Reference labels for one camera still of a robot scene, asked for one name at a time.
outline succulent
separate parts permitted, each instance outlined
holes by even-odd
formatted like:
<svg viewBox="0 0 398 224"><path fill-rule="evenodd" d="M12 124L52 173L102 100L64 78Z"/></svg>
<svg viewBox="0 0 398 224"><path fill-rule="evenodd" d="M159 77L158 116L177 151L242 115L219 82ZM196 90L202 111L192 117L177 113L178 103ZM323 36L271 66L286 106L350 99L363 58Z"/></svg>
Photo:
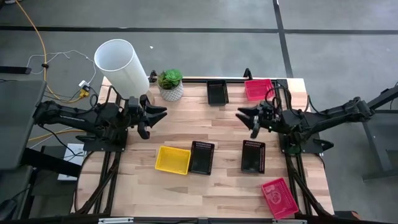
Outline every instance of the succulent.
<svg viewBox="0 0 398 224"><path fill-rule="evenodd" d="M178 86L182 79L181 72L177 69L170 69L166 72L163 71L157 80L157 83L164 90L172 90Z"/></svg>

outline black robotic arm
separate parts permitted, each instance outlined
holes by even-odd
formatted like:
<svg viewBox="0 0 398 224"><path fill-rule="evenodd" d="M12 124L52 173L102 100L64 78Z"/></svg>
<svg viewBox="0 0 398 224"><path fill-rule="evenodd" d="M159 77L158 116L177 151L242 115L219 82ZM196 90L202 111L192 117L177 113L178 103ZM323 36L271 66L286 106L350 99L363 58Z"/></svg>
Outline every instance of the black robotic arm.
<svg viewBox="0 0 398 224"><path fill-rule="evenodd" d="M284 134L288 153L302 152L300 145L309 140L320 144L324 151L333 147L333 143L314 139L314 134L347 122L366 122L374 114L376 108L397 97L398 86L384 90L369 103L361 100L360 97L355 97L341 106L316 113L292 108L279 112L271 102L264 100L252 108L238 108L241 113L237 113L236 116L252 130L251 138L257 137L260 128Z"/></svg>
<svg viewBox="0 0 398 224"><path fill-rule="evenodd" d="M142 95L140 99L130 97L125 101L124 107L106 102L98 103L90 110L45 101L37 105L34 120L39 126L64 124L90 133L76 137L83 142L103 142L123 148L126 145L128 127L137 126L140 137L149 139L150 133L146 131L146 127L153 127L165 117L166 110L167 108L151 105L146 95Z"/></svg>

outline concrete floor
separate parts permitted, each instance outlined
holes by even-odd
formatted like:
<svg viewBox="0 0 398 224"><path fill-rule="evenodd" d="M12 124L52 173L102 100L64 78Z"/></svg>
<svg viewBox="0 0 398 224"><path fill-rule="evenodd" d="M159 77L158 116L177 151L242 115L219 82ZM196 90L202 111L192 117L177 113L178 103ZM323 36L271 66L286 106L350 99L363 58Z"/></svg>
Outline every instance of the concrete floor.
<svg viewBox="0 0 398 224"><path fill-rule="evenodd" d="M278 28L272 0L25 0L22 5L38 26L150 28ZM279 0L285 29L397 30L398 1ZM28 26L16 6L0 11L0 25ZM179 68L185 76L240 77L246 67L257 77L286 77L278 34L186 32L42 32L47 52L78 50L93 58L96 48L113 38L130 41L147 73ZM320 110L360 96L365 100L398 81L398 35L286 35L293 76L304 78ZM0 65L25 66L42 49L34 32L0 31ZM34 71L40 60L32 61ZM49 85L72 95L92 64L72 54L50 63ZM41 79L42 75L0 75ZM99 90L102 75L93 87ZM75 104L88 108L87 100ZM398 101L393 104L398 108ZM51 126L60 130L62 126ZM45 133L34 128L32 136ZM326 175L335 210L355 210L364 220L397 223L398 177L364 183L377 170L363 127L344 124L321 133L335 143L325 153ZM78 142L65 134L66 142ZM46 145L58 145L54 139ZM41 212L62 214L67 210Z"/></svg>

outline wooden table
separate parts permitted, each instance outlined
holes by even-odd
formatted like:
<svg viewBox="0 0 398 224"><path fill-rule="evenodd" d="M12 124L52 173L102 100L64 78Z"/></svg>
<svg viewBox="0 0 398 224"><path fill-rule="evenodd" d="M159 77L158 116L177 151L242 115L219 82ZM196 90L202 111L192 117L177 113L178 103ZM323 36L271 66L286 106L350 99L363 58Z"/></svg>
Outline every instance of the wooden table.
<svg viewBox="0 0 398 224"><path fill-rule="evenodd" d="M288 79L288 84L292 106L304 109L307 102L304 80ZM107 85L110 82L104 78L100 102L106 98ZM250 132L235 113L238 107L254 106L258 102L246 101L243 84L228 84L229 103L210 107L206 84L183 85L183 97L176 102L164 101L157 87L151 85L155 105L166 106L168 115L149 130L149 140L141 139L136 129L129 130L112 216L273 218L259 186L279 177L289 183L277 133L264 129L255 140L266 144L265 174L245 174L240 169L242 141L249 139ZM190 149L193 140L215 144L210 176L178 175L154 169L160 146ZM78 208L98 185L103 156L103 152L94 153L83 168L78 183ZM312 154L302 157L308 188L324 208L333 213L322 161ZM302 194L298 186L297 189L300 208L304 211Z"/></svg>

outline red plastic tray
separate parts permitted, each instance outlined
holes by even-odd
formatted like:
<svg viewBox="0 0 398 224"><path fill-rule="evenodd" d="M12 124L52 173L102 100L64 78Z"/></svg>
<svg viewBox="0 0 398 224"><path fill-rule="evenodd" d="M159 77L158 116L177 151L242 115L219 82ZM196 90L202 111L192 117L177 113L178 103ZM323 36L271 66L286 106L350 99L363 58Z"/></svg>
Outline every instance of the red plastic tray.
<svg viewBox="0 0 398 224"><path fill-rule="evenodd" d="M299 211L283 178L263 184L261 190L276 219L287 217Z"/></svg>
<svg viewBox="0 0 398 224"><path fill-rule="evenodd" d="M244 88L246 89L246 96L249 101L252 100L264 100L268 90L273 88L271 80L251 80L244 82ZM268 93L268 99L275 96L274 90Z"/></svg>

